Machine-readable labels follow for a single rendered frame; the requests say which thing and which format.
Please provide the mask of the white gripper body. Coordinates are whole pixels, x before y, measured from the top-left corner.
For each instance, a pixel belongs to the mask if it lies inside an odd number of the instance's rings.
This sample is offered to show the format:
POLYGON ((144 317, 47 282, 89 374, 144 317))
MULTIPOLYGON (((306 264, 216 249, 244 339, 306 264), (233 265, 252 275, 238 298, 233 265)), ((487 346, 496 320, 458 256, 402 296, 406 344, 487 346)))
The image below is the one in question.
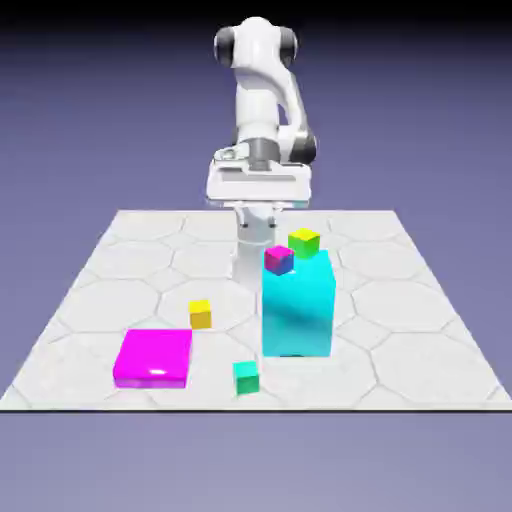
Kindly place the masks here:
POLYGON ((269 203, 305 207, 311 199, 311 168, 270 161, 269 171, 249 169, 247 160, 216 161, 209 166, 206 197, 222 205, 269 203))

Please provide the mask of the small lime green cube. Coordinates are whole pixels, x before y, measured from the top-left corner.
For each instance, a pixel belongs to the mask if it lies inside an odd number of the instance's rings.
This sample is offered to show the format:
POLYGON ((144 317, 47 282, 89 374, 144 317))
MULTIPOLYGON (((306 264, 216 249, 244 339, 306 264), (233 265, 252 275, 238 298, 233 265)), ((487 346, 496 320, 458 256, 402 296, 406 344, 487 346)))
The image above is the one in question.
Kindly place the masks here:
POLYGON ((311 258, 319 251, 320 234, 309 228, 299 228, 288 234, 288 247, 297 258, 311 258))

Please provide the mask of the small teal green cube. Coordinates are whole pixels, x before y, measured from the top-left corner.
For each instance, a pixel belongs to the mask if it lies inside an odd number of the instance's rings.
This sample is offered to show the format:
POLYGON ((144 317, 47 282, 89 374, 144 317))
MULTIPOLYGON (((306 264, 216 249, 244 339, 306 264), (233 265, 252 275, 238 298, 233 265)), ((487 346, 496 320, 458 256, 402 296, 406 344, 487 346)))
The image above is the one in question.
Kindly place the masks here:
POLYGON ((259 371, 254 360, 235 362, 233 376, 237 395, 256 393, 260 390, 259 371))

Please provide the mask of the small yellow cube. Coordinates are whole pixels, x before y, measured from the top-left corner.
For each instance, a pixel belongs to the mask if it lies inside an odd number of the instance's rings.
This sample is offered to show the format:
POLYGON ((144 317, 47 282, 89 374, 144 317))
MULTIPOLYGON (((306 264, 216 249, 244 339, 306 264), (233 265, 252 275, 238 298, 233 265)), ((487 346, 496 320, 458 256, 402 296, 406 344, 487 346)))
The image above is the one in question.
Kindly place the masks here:
POLYGON ((191 300, 188 304, 188 311, 192 329, 210 329, 212 327, 212 314, 209 300, 191 300))

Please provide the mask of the small magenta cube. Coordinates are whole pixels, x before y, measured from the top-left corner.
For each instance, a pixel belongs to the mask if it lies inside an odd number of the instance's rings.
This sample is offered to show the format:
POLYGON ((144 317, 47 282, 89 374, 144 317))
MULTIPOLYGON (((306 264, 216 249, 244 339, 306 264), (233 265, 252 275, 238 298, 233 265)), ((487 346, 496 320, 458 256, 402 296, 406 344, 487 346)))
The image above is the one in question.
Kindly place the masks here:
POLYGON ((277 275, 294 270, 294 251, 282 245, 269 247, 264 251, 264 269, 277 275))

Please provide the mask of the large cyan box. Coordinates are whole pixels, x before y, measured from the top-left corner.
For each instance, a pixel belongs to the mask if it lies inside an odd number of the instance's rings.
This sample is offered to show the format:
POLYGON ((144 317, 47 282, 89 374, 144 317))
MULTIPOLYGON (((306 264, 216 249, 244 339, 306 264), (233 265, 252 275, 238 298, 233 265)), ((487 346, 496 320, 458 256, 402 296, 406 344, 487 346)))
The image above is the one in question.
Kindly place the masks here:
POLYGON ((331 355, 336 279, 329 254, 297 259, 292 271, 262 271, 262 353, 265 357, 331 355))

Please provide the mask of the large magenta box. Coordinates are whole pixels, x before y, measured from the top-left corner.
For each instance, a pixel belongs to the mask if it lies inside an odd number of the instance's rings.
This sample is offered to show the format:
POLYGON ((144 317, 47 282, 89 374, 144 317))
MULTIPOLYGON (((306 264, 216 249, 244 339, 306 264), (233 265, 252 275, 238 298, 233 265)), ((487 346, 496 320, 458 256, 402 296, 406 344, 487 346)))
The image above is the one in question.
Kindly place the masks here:
POLYGON ((112 369, 118 388, 184 389, 191 329, 129 329, 112 369))

